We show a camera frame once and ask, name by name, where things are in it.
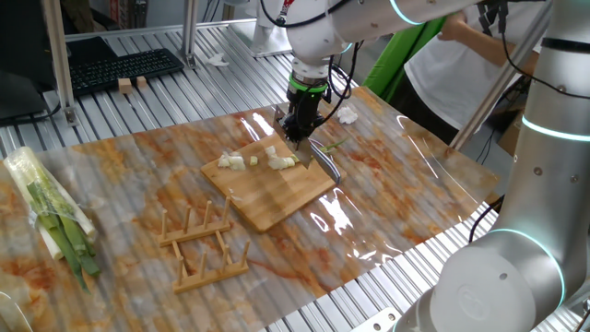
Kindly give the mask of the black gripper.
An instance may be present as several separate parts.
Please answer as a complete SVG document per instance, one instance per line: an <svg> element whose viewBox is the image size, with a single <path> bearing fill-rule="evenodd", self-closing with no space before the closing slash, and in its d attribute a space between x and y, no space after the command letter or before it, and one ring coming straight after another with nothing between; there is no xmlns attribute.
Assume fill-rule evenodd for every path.
<svg viewBox="0 0 590 332"><path fill-rule="evenodd" d="M289 142L299 144L324 123L325 118L318 113L318 105L322 97L323 92L305 92L300 89L296 89L294 92L287 91L288 113L291 114L281 117L278 124ZM298 121L300 123L309 123L306 127L306 135Z"/></svg>

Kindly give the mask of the person right hand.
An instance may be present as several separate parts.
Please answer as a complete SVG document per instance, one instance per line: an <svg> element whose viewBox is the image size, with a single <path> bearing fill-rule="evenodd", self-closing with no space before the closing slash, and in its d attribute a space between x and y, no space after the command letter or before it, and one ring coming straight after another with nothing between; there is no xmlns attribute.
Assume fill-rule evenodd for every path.
<svg viewBox="0 0 590 332"><path fill-rule="evenodd" d="M466 28L465 14L463 12L457 12L445 19L437 38L446 42L459 41Z"/></svg>

